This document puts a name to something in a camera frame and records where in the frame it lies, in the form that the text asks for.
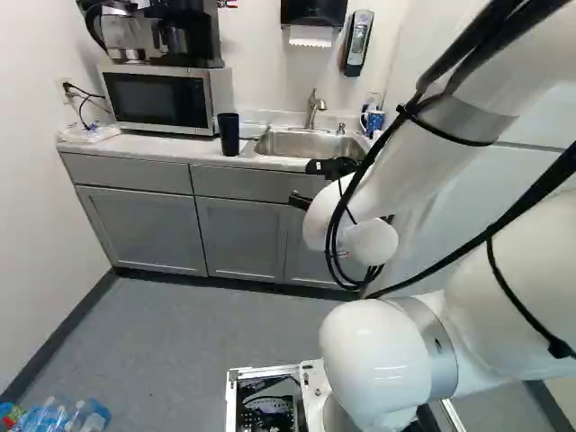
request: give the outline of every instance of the cup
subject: cup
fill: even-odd
[[[236,112],[218,114],[222,154],[237,156],[240,152],[240,116]]]
[[[384,111],[372,110],[368,113],[366,122],[366,136],[372,138],[376,131],[381,131],[384,127]]]

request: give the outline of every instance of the power outlet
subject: power outlet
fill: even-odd
[[[56,87],[56,90],[58,91],[58,96],[60,98],[60,101],[62,102],[63,105],[68,105],[71,104],[71,100],[68,97],[68,95],[66,94],[66,91],[64,90],[64,87],[62,86],[64,83],[71,83],[72,79],[68,78],[68,77],[63,77],[63,78],[56,78],[54,80],[54,86]]]

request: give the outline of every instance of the coffee maker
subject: coffee maker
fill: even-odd
[[[216,0],[85,0],[85,24],[114,63],[223,68]]]
[[[156,20],[152,35],[154,48],[161,53],[150,57],[151,64],[224,67],[215,0],[150,0],[144,14]]]

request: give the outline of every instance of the gray floor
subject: gray floor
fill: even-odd
[[[23,400],[95,396],[111,432],[223,432],[231,367],[318,358],[334,301],[120,280]],[[454,403],[469,432],[551,432],[522,384]]]

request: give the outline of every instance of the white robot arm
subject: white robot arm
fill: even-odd
[[[451,72],[447,84],[434,92],[425,74],[407,105],[411,120],[391,126],[365,174],[341,179],[343,197],[333,184],[313,201],[303,227],[309,247],[328,249],[327,258],[338,256],[335,245],[347,248],[372,266],[366,280],[374,276],[398,244],[376,218],[430,196],[548,88],[576,78],[576,58],[567,55],[575,22],[576,2],[490,1],[443,56],[463,49],[466,32],[485,38],[444,61],[437,71]],[[501,49],[486,48],[501,41]],[[440,60],[427,72],[433,80]],[[566,158],[574,167],[576,158]],[[576,193],[561,193],[492,231],[443,291],[336,308],[320,331],[331,403],[363,431],[390,431],[427,401],[576,373],[574,221]]]

